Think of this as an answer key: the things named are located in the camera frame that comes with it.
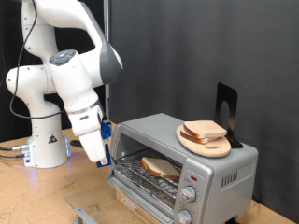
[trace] metal bracket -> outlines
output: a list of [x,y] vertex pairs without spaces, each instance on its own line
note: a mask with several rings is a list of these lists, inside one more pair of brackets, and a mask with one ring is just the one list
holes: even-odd
[[98,224],[94,219],[88,215],[88,213],[82,207],[78,207],[74,209],[77,213],[76,219],[74,220],[73,224],[83,224],[83,221],[86,224]]
[[239,143],[236,139],[234,139],[235,114],[236,114],[236,102],[237,102],[236,90],[222,83],[218,83],[215,122],[218,123],[219,125],[221,124],[221,105],[224,101],[226,101],[230,110],[230,118],[229,118],[226,138],[230,142],[232,148],[242,148],[243,145]]

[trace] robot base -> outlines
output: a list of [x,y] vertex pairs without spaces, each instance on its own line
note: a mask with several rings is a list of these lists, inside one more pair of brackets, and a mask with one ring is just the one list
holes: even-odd
[[28,145],[30,157],[24,158],[27,167],[52,168],[67,160],[68,146],[61,130],[52,133],[33,132]]

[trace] toaster oven knob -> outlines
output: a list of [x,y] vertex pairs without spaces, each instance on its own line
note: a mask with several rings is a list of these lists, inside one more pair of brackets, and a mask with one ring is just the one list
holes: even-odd
[[176,224],[191,224],[192,216],[187,210],[182,210],[176,215]]
[[180,195],[189,203],[194,202],[196,198],[196,193],[193,187],[186,187],[185,189],[182,189],[180,191]]

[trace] red light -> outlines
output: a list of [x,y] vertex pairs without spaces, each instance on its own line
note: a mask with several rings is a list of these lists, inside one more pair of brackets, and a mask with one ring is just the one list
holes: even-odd
[[191,176],[191,179],[194,180],[194,181],[197,181],[197,178],[194,177],[194,176]]

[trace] black backdrop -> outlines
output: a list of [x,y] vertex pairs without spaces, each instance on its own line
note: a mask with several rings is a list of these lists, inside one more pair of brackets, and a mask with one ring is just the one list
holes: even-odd
[[[104,28],[103,0],[85,0],[95,19]],[[76,49],[79,53],[93,49],[93,42],[83,30],[55,29],[58,50]],[[12,0],[0,0],[0,78],[4,83],[0,87],[0,142],[31,135],[31,122],[28,119],[14,117],[9,111],[11,93],[8,91],[5,77],[7,72],[17,67],[21,50],[21,3]],[[41,60],[26,50],[21,65],[41,64]],[[105,87],[95,89],[105,109]],[[46,100],[54,102],[64,109],[63,101],[57,94],[45,95]],[[15,111],[29,116],[26,105],[18,98],[14,105]],[[70,128],[66,114],[62,114],[62,127]]]
[[299,222],[299,2],[112,0],[124,71],[110,118],[214,119],[218,82],[238,92],[236,139],[259,150],[254,197]]

